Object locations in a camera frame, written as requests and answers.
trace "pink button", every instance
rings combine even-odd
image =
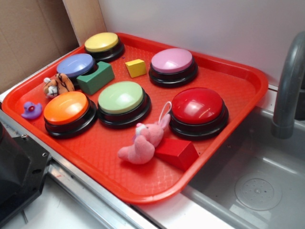
[[[191,66],[192,54],[185,49],[166,49],[152,58],[154,70],[160,73],[178,73]]]
[[[220,95],[208,88],[190,88],[177,94],[172,112],[179,121],[199,125],[217,118],[223,108]]]

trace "green button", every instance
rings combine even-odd
[[[110,114],[122,114],[136,108],[143,99],[140,85],[130,81],[115,83],[105,88],[98,99],[100,108]]]

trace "button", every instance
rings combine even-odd
[[[68,77],[77,77],[88,72],[94,66],[95,60],[86,53],[72,55],[64,59],[57,66],[58,73],[64,73]]]
[[[113,32],[102,32],[93,35],[85,42],[89,52],[102,52],[111,49],[119,42],[119,37]]]
[[[220,95],[208,88],[191,88],[177,94],[172,101],[174,117],[186,124],[199,125],[217,118],[223,108]]]
[[[44,109],[44,117],[52,125],[64,125],[75,121],[87,110],[89,102],[81,92],[66,92],[52,99]]]
[[[160,73],[177,73],[191,66],[192,54],[179,48],[163,50],[152,58],[152,67]]]
[[[122,114],[136,108],[143,100],[143,89],[130,81],[105,88],[98,98],[100,108],[110,114]]]

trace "tiger plush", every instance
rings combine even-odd
[[[75,91],[73,83],[66,74],[58,73],[55,79],[45,78],[43,92],[48,98],[54,98],[65,92]]]

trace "tray rim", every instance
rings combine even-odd
[[[136,36],[125,34],[125,33],[116,33],[116,34],[121,38],[122,42],[131,42],[131,44],[129,43],[128,45],[132,46],[132,47],[136,47],[136,48],[140,47],[143,43],[145,43],[145,45],[148,44],[149,47],[154,46],[155,48],[157,48],[157,50],[154,50],[155,52],[159,52],[161,50],[168,49],[168,48],[175,48],[175,46],[151,41],[151,40],[148,40],[148,39],[136,37]],[[11,118],[13,118],[16,122],[18,122],[20,125],[25,127],[32,134],[34,134],[36,137],[43,140],[45,138],[45,134],[43,132],[40,132],[40,131],[39,132],[36,131],[37,133],[36,132],[33,133],[31,131],[31,129],[33,129],[32,128],[33,126],[31,125],[31,123],[25,121],[21,117],[21,115],[19,115],[14,110],[12,110],[10,108],[10,104],[14,103],[16,98],[19,99],[19,98],[22,97],[22,93],[19,92],[20,88],[23,88],[23,90],[26,90],[26,89],[32,88],[31,87],[32,85],[37,86],[37,84],[40,84],[42,82],[41,77],[42,77],[45,70],[51,68],[52,66],[56,66],[63,58],[67,58],[71,55],[74,55],[74,54],[78,53],[83,48],[84,48],[84,45],[80,46],[79,48],[73,50],[72,52],[68,53],[67,55],[59,58],[57,61],[50,64],[47,68],[44,68],[44,69],[42,69],[42,71],[34,74],[32,77],[25,80],[20,85],[16,86],[4,98],[3,103],[2,103],[3,111],[7,115],[9,115]],[[167,190],[162,191],[160,193],[156,193],[154,195],[137,195],[137,194],[133,194],[131,192],[128,192],[127,195],[122,195],[122,193],[125,193],[126,190],[124,188],[121,188],[121,187],[116,187],[115,190],[110,188],[113,185],[117,185],[117,183],[114,183],[113,181],[107,179],[107,176],[105,176],[103,174],[102,177],[104,177],[103,179],[105,179],[105,182],[103,184],[100,184],[100,185],[109,189],[113,194],[115,194],[118,198],[122,199],[123,201],[126,201],[126,202],[131,203],[131,204],[149,204],[149,203],[165,200],[167,198],[170,198],[174,194],[177,194],[177,193],[181,192],[184,189],[184,187],[187,185],[187,183],[193,178],[193,176],[201,169],[202,166],[204,166],[204,164],[207,162],[207,160],[219,148],[219,146],[228,138],[228,136],[234,131],[234,129],[236,129],[238,127],[238,125],[246,118],[246,116],[254,109],[256,104],[260,101],[260,99],[265,95],[265,93],[268,90],[268,80],[267,80],[265,74],[262,71],[254,68],[254,67],[244,65],[244,64],[240,64],[240,63],[236,63],[236,62],[232,62],[232,61],[228,61],[228,60],[221,59],[221,58],[218,58],[218,57],[209,56],[209,55],[194,52],[194,51],[190,51],[190,52],[192,53],[192,55],[195,57],[196,60],[203,59],[204,61],[210,61],[210,62],[213,62],[215,64],[219,64],[219,65],[222,65],[222,66],[227,66],[228,70],[230,70],[230,68],[234,67],[234,68],[236,68],[240,71],[243,71],[243,72],[246,71],[246,72],[256,76],[256,77],[254,77],[255,80],[256,80],[255,84],[250,82],[255,87],[256,94],[251,99],[251,101],[248,102],[246,104],[246,106],[244,106],[242,108],[242,110],[236,115],[236,117],[230,121],[230,123],[227,125],[227,127],[215,138],[215,140],[206,148],[204,153],[202,153],[199,156],[199,158],[190,166],[190,168],[183,173],[183,175],[180,177],[180,179],[173,186],[168,188]],[[223,69],[223,71],[221,71],[221,72],[222,73],[227,73],[227,72],[225,72],[226,71],[225,68]],[[73,158],[73,160],[69,160],[67,158],[66,159],[69,160],[70,162],[72,162],[76,167],[79,168],[79,166],[77,166],[75,164],[75,162],[78,161],[78,156],[71,155],[71,153],[68,152],[68,150],[65,150],[65,151],[67,152],[67,153],[65,153],[66,156],[75,157],[75,158]],[[89,165],[86,165],[85,167],[80,168],[80,169],[81,170],[82,169],[89,169]]]

